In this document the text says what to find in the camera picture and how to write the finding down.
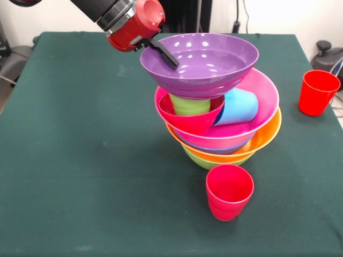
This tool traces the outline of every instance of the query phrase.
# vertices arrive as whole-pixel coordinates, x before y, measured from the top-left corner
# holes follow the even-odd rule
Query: bowl rim
[[[186,148],[190,148],[192,149],[192,151],[196,152],[196,153],[202,153],[202,154],[205,154],[207,156],[213,156],[213,157],[239,157],[239,156],[242,156],[242,155],[248,155],[250,153],[255,153],[257,152],[258,150],[261,150],[262,148],[264,148],[265,146],[267,146],[276,136],[277,134],[279,133],[280,131],[280,128],[281,128],[281,124],[282,124],[282,113],[281,113],[281,109],[280,107],[278,107],[278,110],[277,110],[277,113],[275,115],[278,115],[279,116],[279,122],[278,122],[278,126],[276,127],[275,129],[275,132],[273,133],[273,135],[266,141],[264,142],[262,145],[260,145],[259,147],[253,149],[253,150],[250,150],[250,151],[247,151],[247,152],[244,152],[244,153],[238,153],[238,154],[229,154],[229,155],[222,155],[222,154],[209,154],[209,153],[206,153],[206,152],[203,152],[203,151],[200,151],[198,149],[195,149],[189,145],[187,145],[186,143],[184,143],[180,138],[177,137],[176,134],[174,134],[171,129],[173,129],[169,124],[165,123],[165,125],[167,126],[167,129],[169,131],[169,133],[182,145],[182,146],[185,146]]]
[[[244,171],[246,174],[248,174],[251,182],[252,182],[252,190],[251,190],[251,193],[249,194],[249,196],[247,196],[246,198],[244,198],[243,200],[241,201],[236,201],[236,202],[230,202],[230,201],[224,201],[223,199],[220,199],[218,198],[213,192],[212,190],[210,189],[210,187],[208,186],[208,178],[211,174],[211,172],[213,172],[214,169],[217,169],[219,166],[230,166],[232,168],[239,168],[240,170]],[[252,197],[252,194],[253,192],[255,191],[255,181],[253,180],[253,177],[252,175],[243,167],[239,166],[239,165],[236,165],[236,164],[221,164],[221,165],[217,165],[215,167],[213,167],[206,175],[206,189],[209,190],[211,192],[211,195],[213,197],[215,197],[218,201],[220,202],[223,202],[223,203],[233,203],[233,204],[238,204],[238,203],[242,203],[242,202],[245,202],[247,200],[249,200],[251,197]]]
[[[206,115],[208,115],[208,114],[213,114],[214,112],[218,111],[218,109],[221,110],[221,109],[223,108],[224,104],[225,104],[225,96],[221,95],[221,96],[215,97],[215,98],[213,98],[213,99],[210,99],[210,101],[214,101],[214,100],[216,100],[216,99],[221,99],[221,104],[220,104],[217,108],[213,109],[212,111],[206,112],[206,113],[204,113],[204,114],[196,114],[196,115],[177,115],[177,114],[170,114],[170,113],[167,113],[166,111],[164,111],[164,110],[161,108],[161,105],[160,105],[160,104],[161,104],[161,101],[162,101],[162,99],[164,99],[166,96],[169,96],[169,94],[166,94],[164,97],[162,97],[162,98],[160,99],[160,101],[159,101],[159,103],[158,103],[158,108],[159,108],[159,110],[161,110],[164,114],[166,114],[166,115],[168,115],[168,116],[172,116],[172,117],[191,118],[191,117],[206,116]]]
[[[177,137],[178,137],[181,141],[183,141],[186,145],[188,145],[188,146],[190,146],[190,147],[196,149],[195,146],[194,146],[194,144],[192,144],[192,143],[188,142],[187,140],[185,140],[182,136],[180,136],[180,135],[178,134],[177,131],[174,130],[174,132],[175,132],[175,134],[177,135]],[[254,136],[255,134],[256,134],[256,133],[254,133],[253,135],[251,135],[249,138],[247,138],[246,140],[244,140],[244,141],[243,141],[242,143],[240,143],[239,145],[242,145],[242,148],[243,148],[244,145],[247,144],[247,143],[253,138],[253,136]],[[230,150],[230,149],[232,149],[232,148],[235,148],[235,147],[237,147],[237,146],[238,146],[238,145],[231,146],[231,147],[227,147],[227,148],[217,148],[217,149],[212,149],[212,148],[207,148],[207,147],[202,147],[202,146],[196,146],[196,147],[199,147],[199,148],[203,149],[203,150],[201,150],[201,151],[202,151],[202,152],[205,152],[205,150],[208,150],[208,151],[213,151],[213,150],[214,150],[214,151],[216,151],[216,150],[225,151],[225,150]]]
[[[243,136],[246,136],[248,134],[251,134],[253,132],[256,132],[258,131],[261,127],[263,127],[264,125],[266,125],[274,116],[275,114],[277,113],[278,111],[278,108],[279,108],[279,104],[280,104],[280,95],[279,95],[279,91],[276,87],[276,85],[274,84],[274,82],[266,75],[264,74],[262,71],[256,69],[256,68],[252,68],[252,70],[250,72],[257,72],[259,74],[261,74],[262,76],[264,76],[272,85],[273,85],[273,89],[274,89],[274,92],[276,93],[277,95],[277,102],[276,102],[276,105],[275,105],[275,109],[273,110],[272,112],[272,115],[262,124],[260,124],[259,126],[255,127],[253,130],[250,130],[250,131],[247,131],[247,132],[244,132],[244,133],[241,133],[241,134],[238,134],[238,135],[232,135],[232,136],[229,136],[229,137],[205,137],[203,135],[195,135],[195,134],[192,134],[192,133],[188,133],[186,131],[183,131],[183,130],[180,130],[179,128],[177,128],[176,126],[174,126],[173,124],[171,124],[170,122],[168,122],[164,117],[163,115],[160,113],[160,110],[158,108],[158,104],[156,102],[156,97],[157,97],[157,91],[158,90],[164,90],[166,91],[165,89],[163,89],[162,87],[158,86],[156,91],[155,91],[155,96],[154,96],[154,100],[155,100],[155,107],[157,109],[157,112],[159,113],[160,117],[163,119],[164,122],[168,123],[173,129],[177,130],[177,131],[180,131],[181,133],[183,134],[186,134],[186,135],[189,135],[191,137],[197,137],[197,138],[202,138],[202,139],[206,139],[206,140],[223,140],[223,139],[231,139],[231,138],[237,138],[237,137],[243,137]]]
[[[140,57],[139,57],[139,61],[140,61],[140,64],[142,65],[142,67],[148,71],[149,73],[151,74],[154,74],[160,78],[165,78],[165,79],[177,79],[177,80],[191,80],[191,81],[196,81],[196,80],[204,80],[204,79],[213,79],[213,78],[219,78],[219,77],[225,77],[225,76],[229,76],[229,75],[232,75],[232,74],[237,74],[237,73],[240,73],[244,70],[249,70],[250,68],[252,68],[254,66],[254,64],[258,61],[259,59],[259,51],[257,49],[257,47],[255,47],[252,43],[250,43],[249,41],[245,40],[245,39],[242,39],[240,37],[237,37],[237,36],[232,36],[232,35],[227,35],[227,34],[224,34],[224,33],[212,33],[212,32],[206,32],[206,33],[203,33],[203,32],[198,32],[198,33],[181,33],[181,34],[177,34],[177,35],[173,35],[173,36],[168,36],[168,37],[164,37],[163,39],[159,39],[158,41],[163,43],[165,40],[167,39],[172,39],[174,37],[182,37],[182,36],[191,36],[191,35],[196,35],[196,34],[203,34],[203,35],[218,35],[218,36],[222,36],[222,37],[231,37],[231,38],[234,38],[234,39],[237,39],[239,41],[243,41],[243,42],[246,42],[249,46],[251,46],[251,48],[255,51],[255,53],[257,54],[256,55],[256,58],[250,63],[248,64],[247,66],[245,66],[244,68],[241,68],[237,71],[234,71],[234,72],[228,72],[228,73],[225,73],[225,74],[221,74],[219,76],[216,76],[216,77],[201,77],[201,78],[187,78],[187,79],[182,79],[182,78],[174,78],[174,77],[170,77],[170,76],[166,76],[166,75],[161,75],[161,74],[158,74],[156,72],[153,72],[151,69],[148,69],[146,65],[143,64],[142,62],[142,59],[143,59],[143,55],[145,52],[148,51],[148,48],[144,49],[144,51],[140,54]]]
[[[205,159],[203,159],[203,158],[201,158],[201,157],[199,157],[199,156],[196,156],[194,153],[192,153],[191,151],[189,151],[189,150],[186,148],[186,146],[182,146],[182,148],[183,148],[188,154],[194,156],[194,157],[197,158],[197,159],[200,159],[200,160],[202,160],[202,161],[204,161],[204,162],[208,162],[208,163],[212,163],[212,164],[217,164],[217,165],[221,165],[221,164],[231,164],[231,163],[233,164],[233,163],[237,163],[237,162],[246,161],[246,160],[248,160],[252,155],[254,155],[254,153],[255,153],[255,152],[253,152],[253,153],[249,154],[248,157],[244,156],[244,158],[241,159],[241,160],[239,160],[239,161],[234,161],[234,162],[212,162],[212,161],[205,160]]]

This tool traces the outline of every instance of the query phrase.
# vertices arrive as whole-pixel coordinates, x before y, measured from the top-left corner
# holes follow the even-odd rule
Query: pink bowl
[[[279,106],[279,93],[275,84],[265,74],[255,68],[248,73],[236,88],[250,91],[254,93],[258,99],[259,109],[257,115],[250,122],[212,126],[202,135],[195,135],[182,131],[166,119],[164,119],[164,121],[175,129],[184,140],[198,147],[215,149],[239,145],[248,140],[275,115]],[[155,92],[155,103],[158,103],[166,94],[167,92],[164,89],[157,87]]]
[[[208,131],[225,103],[224,96],[211,99],[210,111],[205,114],[193,116],[180,116],[176,115],[173,103],[169,94],[165,94],[159,101],[159,113],[171,125],[178,127],[180,130],[192,134],[202,134]]]

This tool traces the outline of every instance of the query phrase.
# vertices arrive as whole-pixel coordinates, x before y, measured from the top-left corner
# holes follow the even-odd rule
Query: blue bowl
[[[222,149],[211,149],[211,148],[205,148],[205,147],[200,147],[200,146],[196,146],[190,142],[188,142],[187,140],[184,140],[182,138],[182,136],[180,136],[176,131],[175,133],[177,134],[177,136],[187,145],[193,147],[194,149],[197,149],[199,151],[205,152],[205,153],[209,153],[209,154],[218,154],[218,155],[229,155],[229,154],[233,154],[234,152],[240,150],[243,146],[245,146],[246,143],[249,142],[249,140],[255,135],[255,133],[249,137],[248,139],[246,139],[246,141],[240,143],[239,145],[236,146],[232,146],[229,148],[222,148]]]

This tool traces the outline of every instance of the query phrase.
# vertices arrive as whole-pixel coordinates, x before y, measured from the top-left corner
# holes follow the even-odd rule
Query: plastic cup
[[[168,93],[161,98],[158,105],[155,103],[158,113],[163,120],[179,128],[182,131],[192,134],[202,134],[208,131],[225,103],[224,96],[211,99],[210,111],[205,114],[198,114],[192,116],[176,115],[173,107],[173,103]]]
[[[311,70],[305,73],[298,107],[309,116],[321,115],[340,88],[339,79],[330,72]]]
[[[237,165],[218,165],[206,177],[208,205],[220,221],[236,218],[250,200],[253,189],[252,176]]]
[[[225,104],[214,126],[228,125],[253,120],[258,111],[258,100],[254,93],[234,88],[225,94]]]
[[[193,116],[205,114],[210,111],[211,100],[189,100],[169,94],[174,111],[180,116]]]

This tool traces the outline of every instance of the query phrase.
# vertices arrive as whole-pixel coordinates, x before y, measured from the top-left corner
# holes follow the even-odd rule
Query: bowl
[[[249,122],[212,126],[207,132],[196,135],[167,122],[187,142],[198,147],[224,149],[247,141],[258,129],[268,123],[275,115],[279,105],[279,93],[274,83],[261,71],[253,68],[246,78],[236,87],[252,92],[258,99],[258,112]],[[155,92],[155,103],[168,94],[161,87]]]
[[[242,158],[240,161],[221,163],[221,162],[210,162],[210,161],[204,160],[204,159],[197,157],[196,155],[192,154],[191,152],[189,152],[187,150],[187,148],[183,147],[183,149],[186,152],[186,154],[191,158],[192,161],[194,161],[197,165],[199,165],[200,167],[202,167],[206,170],[211,170],[213,167],[215,167],[217,165],[221,165],[221,164],[241,165],[245,161],[247,161],[250,158],[250,156],[253,155],[253,153],[252,153],[249,157]]]
[[[219,154],[209,154],[203,151],[199,151],[190,147],[189,145],[185,144],[175,133],[175,130],[166,123],[168,131],[171,135],[182,145],[184,146],[189,152],[194,154],[195,156],[202,158],[204,160],[210,162],[221,162],[221,163],[228,163],[228,162],[239,162],[244,158],[250,156],[250,154],[255,153],[258,150],[261,150],[265,146],[267,146],[278,134],[281,128],[281,110],[278,108],[277,113],[274,117],[262,128],[260,128],[256,134],[248,141],[240,150],[237,152],[230,154],[230,155],[219,155]]]
[[[186,99],[213,99],[238,85],[256,63],[257,48],[244,39],[190,33],[159,40],[180,62],[172,70],[158,51],[146,48],[140,62],[155,82]]]
[[[224,96],[211,99],[210,112],[192,116],[176,115],[169,94],[158,103],[159,113],[168,123],[192,134],[202,134],[210,129],[225,103]]]
[[[232,154],[235,153],[236,151],[240,150],[246,143],[249,142],[249,140],[252,138],[248,138],[246,141],[240,143],[237,146],[233,146],[233,147],[229,147],[229,148],[224,148],[224,149],[212,149],[212,148],[205,148],[205,147],[199,147],[199,146],[195,146],[192,145],[190,142],[187,142],[186,140],[184,140],[179,134],[177,134],[177,136],[187,145],[189,145],[190,147],[197,149],[199,151],[205,152],[205,153],[209,153],[209,154],[219,154],[219,155],[228,155],[228,154]]]

